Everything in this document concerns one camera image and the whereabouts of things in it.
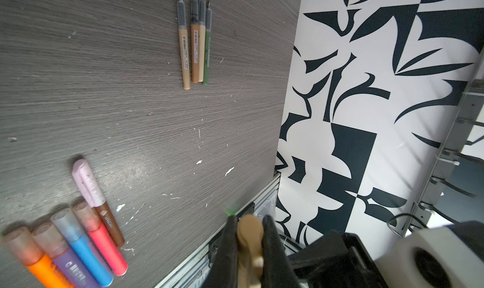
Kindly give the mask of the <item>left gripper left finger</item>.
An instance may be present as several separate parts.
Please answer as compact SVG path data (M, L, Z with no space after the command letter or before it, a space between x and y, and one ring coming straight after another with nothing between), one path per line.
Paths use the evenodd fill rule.
M213 266L202 287L237 287L238 280L238 219L229 216L221 235Z

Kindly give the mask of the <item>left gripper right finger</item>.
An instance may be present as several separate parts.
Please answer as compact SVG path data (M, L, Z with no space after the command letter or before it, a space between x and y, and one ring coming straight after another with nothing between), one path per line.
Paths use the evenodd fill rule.
M266 215L262 225L264 229L262 287L300 287L272 216Z

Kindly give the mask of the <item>tan pen cap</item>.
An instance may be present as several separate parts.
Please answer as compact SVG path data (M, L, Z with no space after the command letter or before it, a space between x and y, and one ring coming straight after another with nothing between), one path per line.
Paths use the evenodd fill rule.
M236 237L238 242L237 287L261 287L263 274L262 221L248 214L238 221Z

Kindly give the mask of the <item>dark red marker pen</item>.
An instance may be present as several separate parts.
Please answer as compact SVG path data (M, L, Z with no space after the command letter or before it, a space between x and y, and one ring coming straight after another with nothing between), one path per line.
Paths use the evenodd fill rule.
M125 245L125 239L120 230L117 221L112 214L112 211L108 205L108 202L105 201L101 206L94 207L94 210L102 220L104 226L106 227L110 237L112 238L113 242L121 248Z

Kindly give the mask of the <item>light pink marker pen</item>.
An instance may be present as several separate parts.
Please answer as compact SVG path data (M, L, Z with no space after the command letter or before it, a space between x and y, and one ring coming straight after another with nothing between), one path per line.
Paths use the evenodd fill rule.
M90 207L104 205L106 198L85 159L79 159L74 163L72 176L76 186Z

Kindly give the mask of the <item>green marker pen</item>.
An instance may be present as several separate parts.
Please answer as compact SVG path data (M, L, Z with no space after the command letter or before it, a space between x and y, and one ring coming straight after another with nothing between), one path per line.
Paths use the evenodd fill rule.
M210 43L211 43L211 25L212 25L212 10L210 7L210 0L206 4L205 15L205 64L204 64L204 80L203 85L209 84L210 73Z

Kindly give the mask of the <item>brown marker pen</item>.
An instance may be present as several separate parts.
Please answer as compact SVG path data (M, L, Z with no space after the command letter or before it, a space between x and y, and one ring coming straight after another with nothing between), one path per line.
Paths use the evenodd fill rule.
M192 41L192 82L199 83L199 0L190 2L190 31Z

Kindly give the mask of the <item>gold ochre marker pen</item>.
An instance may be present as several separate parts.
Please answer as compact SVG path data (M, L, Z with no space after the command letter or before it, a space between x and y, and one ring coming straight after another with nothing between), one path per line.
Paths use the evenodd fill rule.
M177 15L183 88L190 90L189 40L184 0L177 1Z

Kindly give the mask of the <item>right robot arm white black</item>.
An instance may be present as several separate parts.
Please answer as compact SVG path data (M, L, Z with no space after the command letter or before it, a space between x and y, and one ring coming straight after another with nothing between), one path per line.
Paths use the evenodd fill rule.
M355 234L330 234L289 256L310 287L483 287L483 223L418 230L373 260Z

